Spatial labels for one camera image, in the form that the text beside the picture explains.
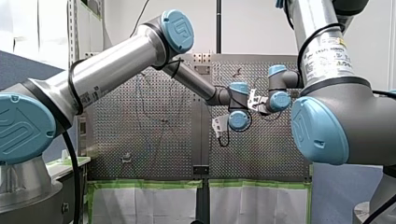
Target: light blue joint cap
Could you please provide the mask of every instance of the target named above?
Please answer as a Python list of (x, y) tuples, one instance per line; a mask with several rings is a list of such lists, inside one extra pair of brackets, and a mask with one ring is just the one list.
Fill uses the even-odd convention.
[(277, 8), (283, 8), (283, 2), (284, 0), (276, 0), (275, 7)]
[(41, 155), (55, 133), (55, 118), (40, 102), (16, 93), (0, 93), (0, 164), (21, 163)]
[(235, 131), (243, 131), (248, 126), (248, 115), (241, 111), (233, 111), (228, 117), (228, 124)]
[(232, 82), (230, 84), (230, 89), (233, 91), (237, 91), (242, 94), (248, 95), (248, 83), (247, 82)]
[(270, 106), (274, 111), (282, 111), (291, 104), (291, 98), (285, 91), (277, 91), (271, 96)]
[(291, 129), (297, 148), (307, 159), (332, 165), (347, 162), (347, 136), (337, 117), (321, 101), (297, 99), (291, 109)]
[(268, 77), (278, 74), (280, 72), (284, 72), (288, 70), (283, 64), (272, 65), (270, 69), (268, 69)]
[(161, 26), (166, 40), (174, 51), (185, 53), (194, 44), (194, 31), (189, 18), (179, 10), (168, 10), (161, 15)]

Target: black cable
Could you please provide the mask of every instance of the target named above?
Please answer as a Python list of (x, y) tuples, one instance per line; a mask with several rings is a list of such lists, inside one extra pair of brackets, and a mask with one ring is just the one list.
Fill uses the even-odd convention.
[(146, 1), (145, 5), (143, 5), (142, 11), (140, 12), (139, 17), (137, 18), (136, 24), (134, 25), (134, 30), (133, 30), (132, 33), (129, 35), (129, 37), (131, 37), (131, 36), (134, 34), (134, 32), (136, 31), (137, 25), (139, 24), (140, 19), (142, 18), (143, 13), (145, 12), (146, 6), (148, 5), (148, 3), (149, 3), (149, 0)]
[(315, 37), (317, 37), (317, 35), (318, 35), (320, 32), (322, 32), (322, 31), (324, 31), (324, 30), (326, 30), (326, 29), (335, 27), (335, 26), (340, 27), (340, 28), (341, 28), (341, 32), (343, 32), (343, 31), (345, 30), (345, 25), (344, 25), (344, 24), (341, 24), (341, 23), (338, 23), (338, 22), (337, 22), (337, 23), (331, 23), (331, 24), (325, 25), (325, 26), (323, 26), (322, 28), (317, 29), (311, 36), (309, 36), (309, 37), (305, 40), (305, 42), (303, 43), (303, 45), (301, 46), (300, 51), (298, 52), (298, 57), (297, 57), (297, 68), (298, 68), (298, 73), (299, 73), (299, 74), (298, 74), (298, 79), (297, 79), (297, 86), (300, 86), (300, 79), (301, 79), (301, 76), (303, 75), (303, 71), (301, 70), (301, 62), (302, 62), (302, 60), (303, 60), (303, 56), (304, 56), (304, 52), (305, 52), (306, 48), (307, 48), (308, 45), (311, 43), (311, 41), (314, 40)]
[(222, 142), (221, 142), (221, 136), (218, 138), (218, 140), (219, 140), (219, 145), (221, 146), (221, 147), (227, 147), (228, 145), (230, 145), (230, 125), (228, 124), (228, 121), (227, 121), (227, 143), (226, 144), (222, 144)]
[(396, 99), (396, 93), (389, 92), (389, 91), (373, 91), (374, 94), (378, 95), (385, 95), (388, 96), (389, 98)]
[(291, 22), (290, 14), (289, 14), (289, 3), (288, 0), (284, 0), (283, 10), (285, 11), (286, 19), (288, 20), (289, 26), (292, 30), (294, 30), (293, 22)]
[(282, 115), (282, 112), (283, 111), (278, 112), (276, 118), (274, 118), (274, 119), (267, 119), (265, 116), (262, 116), (262, 119), (265, 121), (268, 121), (268, 122), (276, 121), (277, 119), (280, 118), (280, 116)]
[(388, 208), (393, 206), (396, 203), (396, 194), (393, 195), (389, 200), (387, 200), (384, 204), (382, 204), (378, 209), (375, 210), (364, 222), (363, 224), (369, 224), (374, 221), (379, 215), (385, 212)]
[(79, 63), (82, 63), (84, 61), (85, 61), (85, 59), (81, 59), (81, 60), (75, 61), (74, 63), (72, 63), (72, 65), (70, 65), (69, 77), (67, 79), (67, 82), (69, 84), (69, 89), (70, 89), (70, 91), (72, 93), (72, 96), (73, 96), (74, 100), (76, 101), (76, 103), (78, 105), (77, 115), (81, 115), (82, 114), (82, 112), (84, 110), (84, 106), (82, 105), (82, 102), (79, 99), (78, 93), (77, 93), (76, 88), (74, 86), (73, 77), (74, 77), (74, 70), (75, 70), (76, 66)]
[(64, 142), (66, 143), (67, 150), (69, 151), (70, 160), (72, 161), (73, 168), (73, 177), (75, 184), (75, 213), (73, 218), (73, 223), (79, 223), (79, 215), (80, 215), (80, 205), (81, 205), (81, 189), (80, 189), (80, 181), (79, 181), (79, 169), (78, 169), (78, 160), (76, 151), (74, 150), (72, 140), (70, 140), (70, 136), (67, 131), (64, 131), (62, 134), (64, 137)]
[[(78, 60), (72, 63), (69, 69), (69, 75), (68, 75), (68, 85), (69, 89), (72, 93), (72, 96), (74, 97), (75, 101), (78, 104), (78, 112), (77, 115), (82, 114), (83, 112), (83, 105), (81, 100), (79, 99), (79, 96), (77, 94), (76, 88), (74, 86), (73, 82), (73, 76), (74, 76), (74, 69), (79, 63), (82, 63), (84, 60)], [(69, 152), (70, 155), (70, 160), (72, 161), (72, 169), (73, 169), (73, 177), (74, 177), (74, 188), (75, 188), (75, 214), (73, 218), (73, 223), (78, 224), (79, 223), (79, 215), (80, 215), (80, 208), (81, 208), (81, 184), (79, 181), (79, 169), (78, 169), (78, 160), (77, 160), (77, 155), (76, 151), (74, 150), (72, 141), (70, 140), (70, 136), (67, 132), (67, 129), (64, 128), (64, 133), (62, 136), (64, 137), (64, 142), (66, 143), (67, 146), (67, 151)]]

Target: label sticker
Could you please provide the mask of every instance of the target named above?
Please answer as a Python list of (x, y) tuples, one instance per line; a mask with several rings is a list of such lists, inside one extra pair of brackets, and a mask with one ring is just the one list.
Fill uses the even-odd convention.
[(303, 57), (306, 79), (337, 77), (340, 72), (354, 75), (347, 47), (342, 38), (330, 37), (320, 40), (318, 48), (310, 49)]
[(93, 87), (93, 89), (86, 91), (79, 96), (82, 104), (88, 106), (98, 101), (102, 97), (102, 93), (98, 86)]

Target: white cloth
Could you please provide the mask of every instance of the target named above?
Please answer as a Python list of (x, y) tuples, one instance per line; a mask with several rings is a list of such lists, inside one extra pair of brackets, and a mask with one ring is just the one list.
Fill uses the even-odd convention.
[(196, 189), (98, 189), (92, 224), (191, 224)]
[(211, 188), (210, 223), (306, 224), (307, 197), (307, 189)]

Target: pegboard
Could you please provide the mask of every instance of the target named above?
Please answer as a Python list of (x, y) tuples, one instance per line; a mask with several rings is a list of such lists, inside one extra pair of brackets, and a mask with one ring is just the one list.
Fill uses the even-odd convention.
[(94, 106), (89, 179), (192, 179), (191, 92), (148, 68)]
[[(294, 56), (204, 55), (183, 57), (190, 66), (210, 66), (214, 85), (247, 81), (260, 95), (267, 94), (271, 65), (296, 68)], [(289, 110), (274, 121), (252, 113), (249, 130), (231, 131), (230, 145), (220, 147), (211, 116), (228, 113), (227, 107), (208, 108), (195, 99), (165, 73), (148, 68), (93, 105), (87, 111), (89, 179), (194, 179), (198, 160), (209, 165), (209, 178), (310, 181), (309, 162), (292, 140)]]
[[(256, 94), (268, 96), (267, 73), (274, 64), (296, 70), (292, 56), (212, 55), (212, 83), (229, 86), (246, 81)], [(212, 108), (212, 116), (227, 114), (227, 107)], [(253, 123), (244, 133), (230, 131), (230, 145), (221, 147), (210, 134), (210, 178), (252, 178), (278, 181), (309, 181), (309, 162), (294, 145), (290, 109), (269, 117), (251, 113)]]

